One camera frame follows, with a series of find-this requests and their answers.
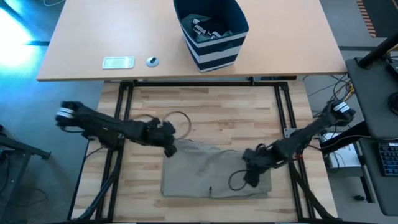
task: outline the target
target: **light wood desk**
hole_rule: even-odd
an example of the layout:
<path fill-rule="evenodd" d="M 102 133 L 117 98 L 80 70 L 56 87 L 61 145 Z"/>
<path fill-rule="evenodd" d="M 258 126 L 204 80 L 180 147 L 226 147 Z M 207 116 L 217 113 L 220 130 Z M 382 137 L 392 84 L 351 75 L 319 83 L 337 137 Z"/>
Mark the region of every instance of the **light wood desk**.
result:
<path fill-rule="evenodd" d="M 118 83 L 104 84 L 98 111 L 110 116 L 114 114 L 118 88 Z M 289 88 L 297 126 L 303 128 L 312 122 L 305 87 L 296 81 L 289 82 Z M 193 122 L 189 139 L 215 144 L 222 149 L 245 150 L 260 142 L 270 144 L 282 138 L 273 87 L 134 89 L 131 119 L 140 114 L 162 117 L 175 110 L 185 112 Z M 185 119 L 176 116 L 169 120 L 175 125 L 177 135 L 187 129 Z M 92 142 L 88 152 L 98 147 L 98 142 Z M 85 162 L 72 217 L 81 215 L 98 193 L 105 157 L 106 150 L 103 150 Z M 311 190 L 321 204 L 336 215 L 321 152 L 308 148 L 304 158 Z M 267 199 L 163 198 L 160 193 L 163 159 L 161 148 L 126 143 L 114 222 L 297 221 L 287 166 L 271 171 L 272 191 Z"/>
<path fill-rule="evenodd" d="M 248 77 L 345 73 L 319 0 L 238 0 L 249 34 L 233 66 L 196 68 L 172 0 L 68 0 L 38 80 Z M 135 56 L 130 70 L 103 70 L 105 57 Z M 149 68 L 149 57 L 160 59 Z"/>

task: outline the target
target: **small white card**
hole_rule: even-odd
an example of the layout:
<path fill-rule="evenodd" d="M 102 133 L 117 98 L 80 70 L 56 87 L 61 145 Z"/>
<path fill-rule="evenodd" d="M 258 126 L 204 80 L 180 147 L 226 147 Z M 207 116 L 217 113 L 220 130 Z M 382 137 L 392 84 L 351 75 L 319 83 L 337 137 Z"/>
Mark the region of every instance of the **small white card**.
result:
<path fill-rule="evenodd" d="M 106 57 L 102 69 L 130 69 L 134 68 L 135 57 Z"/>

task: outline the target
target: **blue light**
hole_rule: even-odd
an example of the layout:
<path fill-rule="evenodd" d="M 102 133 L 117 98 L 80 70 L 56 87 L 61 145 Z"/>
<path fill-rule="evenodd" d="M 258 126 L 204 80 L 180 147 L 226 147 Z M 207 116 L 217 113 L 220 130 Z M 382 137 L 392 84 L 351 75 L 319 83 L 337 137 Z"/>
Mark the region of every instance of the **blue light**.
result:
<path fill-rule="evenodd" d="M 32 59 L 34 49 L 24 43 L 32 40 L 29 31 L 0 9 L 0 65 L 19 67 Z"/>

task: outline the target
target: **gray floor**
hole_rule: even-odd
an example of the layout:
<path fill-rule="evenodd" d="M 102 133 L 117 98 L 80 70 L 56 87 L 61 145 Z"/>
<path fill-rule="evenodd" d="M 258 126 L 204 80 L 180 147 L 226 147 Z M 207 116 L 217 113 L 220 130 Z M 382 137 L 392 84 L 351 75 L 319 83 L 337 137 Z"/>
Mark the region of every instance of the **gray floor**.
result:
<path fill-rule="evenodd" d="M 17 7 L 18 12 L 32 21 L 35 37 L 39 40 L 50 39 L 62 5 L 44 7 L 41 0 L 32 0 L 27 5 L 13 0 L 7 2 L 24 6 Z M 355 0 L 321 0 L 321 4 L 339 46 L 374 47 L 383 41 L 368 34 Z M 14 220 L 29 218 L 30 223 L 59 222 L 67 216 L 87 141 L 79 135 L 60 132 L 55 127 L 53 117 L 62 100 L 80 100 L 95 107 L 102 82 L 38 83 L 34 78 L 45 47 L 32 48 L 35 49 L 36 59 L 29 65 L 22 68 L 0 67 L 0 124 L 5 125 L 10 136 L 52 151 L 52 158 L 48 162 L 33 158 L 24 177 L 24 185 L 45 190 L 49 201 L 29 209 L 15 209 L 10 216 Z M 366 53 L 342 52 L 342 55 L 349 59 Z M 305 86 L 307 93 L 311 94 L 335 82 L 333 77 L 328 76 L 307 77 Z M 329 88 L 310 96 L 313 112 L 321 110 L 332 94 L 333 88 Z M 356 98 L 352 97 L 348 103 L 359 111 L 352 124 L 362 121 Z M 398 223 L 398 218 L 384 216 L 377 204 L 352 199 L 353 195 L 363 194 L 358 178 L 330 177 L 330 184 L 340 218 L 359 222 Z"/>

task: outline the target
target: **blue and white striped bin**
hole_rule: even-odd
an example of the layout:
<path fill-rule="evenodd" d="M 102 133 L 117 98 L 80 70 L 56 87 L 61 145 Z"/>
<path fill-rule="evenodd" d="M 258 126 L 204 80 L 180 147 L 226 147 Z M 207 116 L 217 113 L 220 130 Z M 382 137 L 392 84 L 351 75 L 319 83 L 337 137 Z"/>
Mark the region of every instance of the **blue and white striped bin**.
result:
<path fill-rule="evenodd" d="M 249 32 L 248 22 L 235 0 L 174 0 L 174 7 L 183 37 L 200 72 L 208 72 L 235 62 Z M 233 35 L 198 42 L 181 22 L 190 14 L 219 19 L 228 26 Z"/>

